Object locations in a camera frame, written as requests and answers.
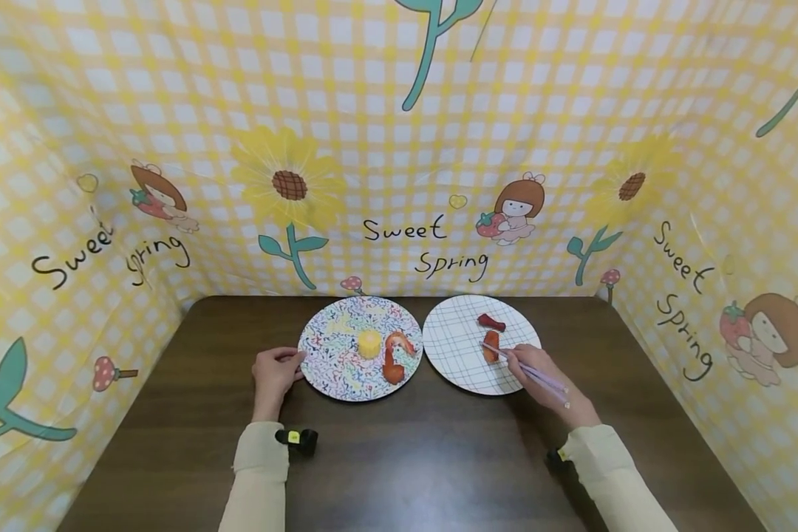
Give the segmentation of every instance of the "checkered wall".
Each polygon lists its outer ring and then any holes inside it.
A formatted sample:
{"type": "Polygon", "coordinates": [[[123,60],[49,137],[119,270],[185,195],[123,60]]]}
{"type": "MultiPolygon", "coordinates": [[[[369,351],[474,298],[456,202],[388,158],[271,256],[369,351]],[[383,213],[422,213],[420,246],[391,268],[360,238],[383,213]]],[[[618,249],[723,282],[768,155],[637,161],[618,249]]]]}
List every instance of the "checkered wall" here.
{"type": "Polygon", "coordinates": [[[56,527],[198,298],[597,291],[798,530],[798,365],[719,327],[798,296],[798,99],[757,136],[798,1],[402,4],[0,4],[0,531],[56,527]]]}

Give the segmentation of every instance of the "wooden table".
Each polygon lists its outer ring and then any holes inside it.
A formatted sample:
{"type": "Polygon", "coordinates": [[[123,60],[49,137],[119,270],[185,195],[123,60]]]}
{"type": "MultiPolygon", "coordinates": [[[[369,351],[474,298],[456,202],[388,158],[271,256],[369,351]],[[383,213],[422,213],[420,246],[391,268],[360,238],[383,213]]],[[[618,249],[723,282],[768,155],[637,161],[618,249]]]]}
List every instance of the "wooden table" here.
{"type": "MultiPolygon", "coordinates": [[[[253,402],[260,349],[296,346],[333,298],[212,297],[190,309],[61,531],[215,531],[253,402]]],[[[420,324],[439,298],[395,298],[420,324]]],[[[505,299],[616,427],[681,531],[761,531],[627,326],[593,298],[505,299]]],[[[545,465],[566,431],[524,392],[462,392],[423,361],[398,392],[339,403],[305,382],[282,410],[320,434],[291,453],[289,531],[602,531],[570,467],[545,465]]]]}

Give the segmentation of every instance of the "grid patterned plate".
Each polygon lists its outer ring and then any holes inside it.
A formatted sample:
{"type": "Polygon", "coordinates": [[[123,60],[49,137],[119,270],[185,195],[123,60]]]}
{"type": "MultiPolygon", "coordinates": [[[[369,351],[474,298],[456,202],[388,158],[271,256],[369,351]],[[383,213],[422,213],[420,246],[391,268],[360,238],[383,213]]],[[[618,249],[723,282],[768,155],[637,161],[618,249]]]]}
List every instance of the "grid patterned plate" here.
{"type": "Polygon", "coordinates": [[[362,402],[397,391],[414,375],[423,357],[420,325],[404,307],[381,297],[360,296],[336,301],[319,310],[308,321],[299,339],[299,349],[308,353],[301,365],[305,379],[316,390],[341,401],[362,402]],[[365,330],[381,334],[382,346],[372,360],[358,354],[358,335],[365,330]],[[384,380],[384,345],[387,336],[401,331],[415,348],[410,355],[396,349],[396,364],[405,367],[398,385],[384,380]]]}
{"type": "Polygon", "coordinates": [[[517,344],[541,347],[538,333],[523,314],[500,300],[485,296],[456,296],[435,307],[423,325],[423,345],[434,369],[455,386],[482,395],[505,395],[522,388],[505,361],[488,364],[479,342],[488,330],[477,323],[479,314],[505,323],[499,335],[503,348],[517,344]]]}

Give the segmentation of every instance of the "sunflower center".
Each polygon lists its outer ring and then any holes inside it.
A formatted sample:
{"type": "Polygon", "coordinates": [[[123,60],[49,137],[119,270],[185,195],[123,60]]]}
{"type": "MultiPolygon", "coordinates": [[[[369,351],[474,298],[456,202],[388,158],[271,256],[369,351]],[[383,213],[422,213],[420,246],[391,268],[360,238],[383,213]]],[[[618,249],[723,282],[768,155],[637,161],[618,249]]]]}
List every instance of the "sunflower center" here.
{"type": "Polygon", "coordinates": [[[307,195],[307,184],[304,182],[304,178],[288,170],[278,170],[272,177],[272,186],[284,200],[304,200],[304,196],[307,195]]]}
{"type": "Polygon", "coordinates": [[[618,189],[618,199],[622,202],[628,202],[632,200],[633,197],[638,194],[638,191],[641,190],[641,186],[644,185],[644,180],[646,178],[647,175],[645,175],[644,172],[630,175],[630,178],[625,180],[624,184],[621,185],[621,188],[618,189]]]}

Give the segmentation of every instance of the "chopsticks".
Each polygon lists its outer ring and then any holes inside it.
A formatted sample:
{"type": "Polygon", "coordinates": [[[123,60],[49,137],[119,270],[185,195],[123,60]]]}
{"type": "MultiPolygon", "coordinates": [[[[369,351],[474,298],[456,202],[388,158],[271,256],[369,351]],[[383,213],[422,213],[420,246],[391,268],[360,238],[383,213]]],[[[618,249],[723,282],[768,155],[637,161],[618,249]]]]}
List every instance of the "chopsticks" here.
{"type": "MultiPolygon", "coordinates": [[[[479,343],[481,343],[483,347],[487,347],[488,349],[500,355],[501,357],[509,358],[510,356],[508,353],[501,351],[500,349],[488,346],[488,344],[485,342],[479,342],[479,343]]],[[[544,388],[547,392],[551,393],[559,401],[561,401],[562,404],[564,405],[564,408],[566,409],[570,408],[570,401],[568,401],[565,395],[568,392],[567,386],[564,386],[561,382],[553,379],[550,376],[544,375],[539,370],[534,369],[532,366],[523,364],[519,360],[517,361],[517,363],[520,364],[520,368],[523,370],[523,373],[528,375],[528,377],[533,381],[535,381],[536,383],[538,383],[540,387],[544,388]]]]}

